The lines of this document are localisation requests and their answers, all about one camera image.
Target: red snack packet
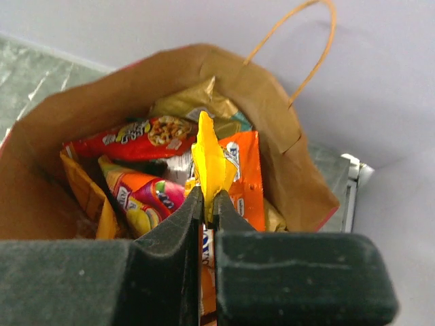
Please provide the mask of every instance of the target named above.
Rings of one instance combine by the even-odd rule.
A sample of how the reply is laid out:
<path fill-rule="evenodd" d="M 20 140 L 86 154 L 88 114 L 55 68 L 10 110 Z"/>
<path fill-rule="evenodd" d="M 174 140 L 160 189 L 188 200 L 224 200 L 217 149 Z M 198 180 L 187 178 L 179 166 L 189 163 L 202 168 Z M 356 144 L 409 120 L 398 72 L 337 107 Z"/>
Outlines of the red snack packet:
<path fill-rule="evenodd" d="M 196 124 L 178 117 L 155 117 L 65 144 L 71 158 L 140 161 L 181 155 L 195 142 Z"/>

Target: paper bag handle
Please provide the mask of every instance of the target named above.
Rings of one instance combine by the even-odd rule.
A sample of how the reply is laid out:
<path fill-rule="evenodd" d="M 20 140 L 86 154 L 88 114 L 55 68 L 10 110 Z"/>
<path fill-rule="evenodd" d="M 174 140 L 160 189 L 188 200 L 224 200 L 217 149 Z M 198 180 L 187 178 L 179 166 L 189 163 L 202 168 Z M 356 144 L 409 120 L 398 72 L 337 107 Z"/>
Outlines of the paper bag handle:
<path fill-rule="evenodd" d="M 297 14 L 298 12 L 302 11 L 303 9 L 309 7 L 310 5 L 314 5 L 316 3 L 324 3 L 328 6 L 330 13 L 331 13 L 331 31 L 329 34 L 328 42 L 326 44 L 325 50 L 320 56 L 319 61 L 315 64 L 313 70 L 308 74 L 307 78 L 301 83 L 301 85 L 298 87 L 298 89 L 291 95 L 289 99 L 289 107 L 293 104 L 294 100 L 298 95 L 302 92 L 304 87 L 308 84 L 308 82 L 313 78 L 314 74 L 317 72 L 317 70 L 320 68 L 320 65 L 325 60 L 325 57 L 328 55 L 328 52 L 332 45 L 332 40 L 334 39 L 335 34 L 335 26 L 336 26 L 336 10 L 333 2 L 331 0 L 308 0 L 307 2 L 299 5 L 298 7 L 291 10 L 288 14 L 286 14 L 279 22 L 276 23 L 276 25 L 271 29 L 271 31 L 266 35 L 266 37 L 256 46 L 256 48 L 251 52 L 251 54 L 245 59 L 243 62 L 244 65 L 247 65 L 252 58 L 257 54 L 258 50 L 261 49 L 261 47 L 266 43 L 266 41 L 269 39 L 269 37 L 272 36 L 272 34 L 290 17 L 292 17 L 294 14 Z"/>

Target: packet logo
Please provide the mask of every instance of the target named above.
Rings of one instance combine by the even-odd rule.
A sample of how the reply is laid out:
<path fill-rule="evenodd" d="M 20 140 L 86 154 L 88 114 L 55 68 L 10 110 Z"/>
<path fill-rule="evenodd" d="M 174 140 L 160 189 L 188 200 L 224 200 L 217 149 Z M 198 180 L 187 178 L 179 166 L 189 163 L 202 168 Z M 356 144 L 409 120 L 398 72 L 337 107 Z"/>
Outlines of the packet logo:
<path fill-rule="evenodd" d="M 138 209 L 139 208 L 139 205 L 138 204 L 136 204 L 135 202 L 133 202 L 132 200 L 129 200 L 128 201 L 128 204 L 127 204 L 127 210 L 129 210 L 129 209 Z"/>
<path fill-rule="evenodd" d="M 226 150 L 231 154 L 231 156 L 236 161 L 237 173 L 234 176 L 234 182 L 241 178 L 241 170 L 240 170 L 240 147 L 234 141 L 230 142 L 226 146 Z"/>
<path fill-rule="evenodd" d="M 127 188 L 120 186 L 120 189 L 118 190 L 118 195 L 116 196 L 116 200 L 124 209 L 127 207 L 127 200 L 129 194 L 130 192 L 127 190 Z"/>
<path fill-rule="evenodd" d="M 213 267 L 213 232 L 203 229 L 203 265 Z"/>
<path fill-rule="evenodd" d="M 245 217 L 245 200 L 243 198 L 237 200 L 237 212 L 240 216 Z"/>
<path fill-rule="evenodd" d="M 150 123 L 148 120 L 142 122 L 134 122 L 120 129 L 116 136 L 116 142 L 127 144 L 130 140 L 135 141 L 150 131 Z"/>

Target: grey surface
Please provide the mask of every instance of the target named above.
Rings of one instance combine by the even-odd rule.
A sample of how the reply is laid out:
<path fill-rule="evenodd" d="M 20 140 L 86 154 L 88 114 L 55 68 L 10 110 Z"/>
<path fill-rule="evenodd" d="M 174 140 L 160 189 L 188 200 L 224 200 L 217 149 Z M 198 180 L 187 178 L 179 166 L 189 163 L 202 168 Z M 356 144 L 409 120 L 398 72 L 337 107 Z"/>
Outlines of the grey surface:
<path fill-rule="evenodd" d="M 131 241 L 1 241 L 0 325 L 113 325 Z"/>
<path fill-rule="evenodd" d="M 55 92 L 91 82 L 104 75 L 75 63 L 0 38 L 0 140 L 19 115 Z M 322 145 L 310 143 L 311 157 L 341 202 L 321 229 L 340 232 L 345 214 L 349 161 Z"/>
<path fill-rule="evenodd" d="M 28 113 L 48 95 L 102 75 L 0 38 L 0 139 L 20 114 Z"/>
<path fill-rule="evenodd" d="M 341 232 L 346 213 L 346 193 L 350 161 L 317 143 L 309 143 L 308 150 L 311 159 L 324 176 L 329 188 L 340 201 L 340 208 L 320 231 Z"/>

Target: snack packet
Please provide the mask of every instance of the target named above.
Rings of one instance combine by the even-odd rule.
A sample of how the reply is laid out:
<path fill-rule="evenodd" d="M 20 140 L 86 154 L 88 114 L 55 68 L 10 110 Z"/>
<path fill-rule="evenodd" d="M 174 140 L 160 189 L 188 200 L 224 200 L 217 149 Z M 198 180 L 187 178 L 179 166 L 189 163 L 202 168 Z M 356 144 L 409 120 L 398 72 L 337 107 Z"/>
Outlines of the snack packet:
<path fill-rule="evenodd" d="M 101 132 L 65 144 L 71 158 L 77 155 L 113 160 L 144 161 L 181 155 L 195 142 L 197 126 L 177 117 L 155 117 Z"/>
<path fill-rule="evenodd" d="M 203 225 L 203 265 L 215 267 L 215 254 L 213 246 L 214 233 Z"/>
<path fill-rule="evenodd" d="M 236 211 L 257 231 L 265 231 L 258 132 L 239 132 L 222 139 L 219 144 L 226 148 L 238 166 L 234 182 L 228 190 Z"/>
<path fill-rule="evenodd" d="M 232 136 L 236 132 L 252 130 L 252 125 L 229 98 L 214 90 L 215 77 L 191 88 L 157 100 L 150 115 L 172 115 L 198 122 L 205 111 L 213 119 L 218 139 Z"/>
<path fill-rule="evenodd" d="M 184 201 L 180 185 L 116 165 L 107 156 L 101 156 L 99 164 L 136 237 L 155 228 Z"/>
<path fill-rule="evenodd" d="M 201 316 L 216 311 L 215 270 L 202 266 L 201 270 Z"/>

